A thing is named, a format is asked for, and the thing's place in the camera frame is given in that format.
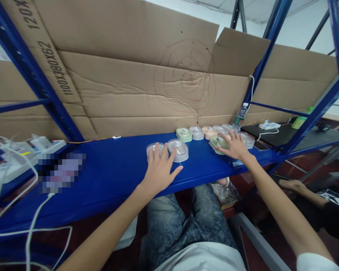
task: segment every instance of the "plastic water bottle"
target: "plastic water bottle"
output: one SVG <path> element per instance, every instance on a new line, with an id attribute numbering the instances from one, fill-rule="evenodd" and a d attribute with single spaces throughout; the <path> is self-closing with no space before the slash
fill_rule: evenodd
<path id="1" fill-rule="evenodd" d="M 241 109 L 236 114 L 236 118 L 234 120 L 232 127 L 234 127 L 237 131 L 240 130 L 241 125 L 244 122 L 248 106 L 249 106 L 248 103 L 243 103 Z"/>

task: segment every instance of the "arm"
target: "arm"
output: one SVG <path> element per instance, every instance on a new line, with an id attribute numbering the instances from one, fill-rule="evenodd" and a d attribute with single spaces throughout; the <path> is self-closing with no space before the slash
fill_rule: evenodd
<path id="1" fill-rule="evenodd" d="M 332 261 L 330 253 L 301 212 L 270 178 L 257 162 L 255 156 L 245 148 L 240 136 L 230 132 L 231 139 L 223 135 L 229 148 L 217 149 L 226 155 L 241 160 L 251 172 L 257 189 L 278 223 L 296 257 L 302 253 L 315 253 Z"/>
<path id="2" fill-rule="evenodd" d="M 72 253 L 58 271 L 101 270 L 136 215 L 153 197 L 166 189 L 182 170 L 183 166 L 179 166 L 170 174 L 176 150 L 167 161 L 167 143 L 161 158 L 158 145 L 157 143 L 154 153 L 153 149 L 151 150 L 143 181 L 127 200 Z"/>
<path id="3" fill-rule="evenodd" d="M 306 198 L 308 201 L 310 201 L 312 204 L 314 204 L 319 209 L 323 209 L 325 204 L 327 204 L 329 201 L 314 192 L 310 191 L 302 182 L 299 180 L 280 180 L 279 185 L 285 189 L 288 189 L 292 192 L 295 192 L 299 195 L 301 195 L 303 198 Z"/>

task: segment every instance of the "sleeve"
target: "sleeve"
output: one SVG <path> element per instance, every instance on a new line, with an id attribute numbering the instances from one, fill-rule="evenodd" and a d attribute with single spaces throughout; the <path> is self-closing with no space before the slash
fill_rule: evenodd
<path id="1" fill-rule="evenodd" d="M 322 225 L 327 232 L 339 239 L 339 205 L 328 202 L 322 212 Z"/>
<path id="2" fill-rule="evenodd" d="M 297 271 L 339 271 L 331 260 L 314 253 L 300 254 L 296 260 Z"/>

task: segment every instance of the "red concentric circles drawing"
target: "red concentric circles drawing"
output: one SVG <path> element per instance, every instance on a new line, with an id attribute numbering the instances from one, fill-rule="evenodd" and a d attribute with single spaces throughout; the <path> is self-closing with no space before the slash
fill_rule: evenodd
<path id="1" fill-rule="evenodd" d="M 161 102 L 174 111 L 202 116 L 210 109 L 216 95 L 214 66 L 213 57 L 202 42 L 173 43 L 167 46 L 155 69 L 155 93 L 171 98 L 175 105 Z"/>

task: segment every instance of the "red floor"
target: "red floor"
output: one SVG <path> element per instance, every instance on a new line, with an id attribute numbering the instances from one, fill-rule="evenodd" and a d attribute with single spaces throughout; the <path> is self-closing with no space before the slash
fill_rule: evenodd
<path id="1" fill-rule="evenodd" d="M 294 164 L 301 164 L 301 167 L 304 170 L 308 171 L 323 158 L 323 155 L 324 154 L 322 152 L 316 151 L 308 155 L 296 157 L 290 161 Z M 330 165 L 321 167 L 315 174 L 308 178 L 306 182 L 315 180 L 317 177 L 325 173 L 337 171 L 339 171 L 339 160 L 331 163 Z M 288 176 L 289 178 L 300 178 L 304 174 L 287 163 L 284 163 L 277 170 L 277 173 L 280 175 Z M 251 183 L 251 176 L 248 173 L 232 176 L 231 181 L 237 187 L 241 196 L 244 196 L 253 186 L 253 183 Z M 191 204 L 189 201 L 189 190 L 176 193 L 176 198 L 180 206 L 184 210 L 185 214 L 188 215 Z M 262 202 L 261 198 L 258 195 L 255 195 L 246 205 L 244 213 L 250 220 L 256 223 L 256 221 L 259 221 L 268 214 L 268 209 Z M 235 215 L 235 211 L 233 208 L 228 208 L 224 210 L 224 214 L 228 218 Z M 91 234 L 91 232 L 95 230 L 100 225 L 100 223 L 106 219 L 106 217 L 108 217 L 107 214 L 101 214 L 82 221 L 72 223 L 71 225 L 73 226 L 73 233 L 68 250 L 69 251 L 75 250 Z M 140 240 L 142 236 L 144 236 L 146 233 L 147 233 L 147 214 L 144 210 L 139 214 L 137 224 L 137 234 L 132 244 L 127 248 L 114 252 L 108 259 L 103 270 L 115 271 L 115 270 L 137 269 L 140 252 Z M 326 232 L 321 232 L 320 236 L 324 240 L 329 251 L 333 255 L 337 264 L 339 265 L 339 241 L 334 240 L 334 238 L 329 236 Z M 34 240 L 45 242 L 58 248 L 63 248 L 65 246 L 66 238 L 67 238 L 66 230 L 57 232 L 34 233 L 33 236 Z M 285 261 L 285 263 L 290 267 L 290 269 L 296 270 L 295 256 L 291 251 L 290 247 L 288 246 L 288 244 L 286 243 L 281 232 L 274 232 L 271 236 L 267 236 L 266 238 L 269 244 Z M 246 236 L 244 236 L 244 242 L 251 271 L 269 270 Z"/>

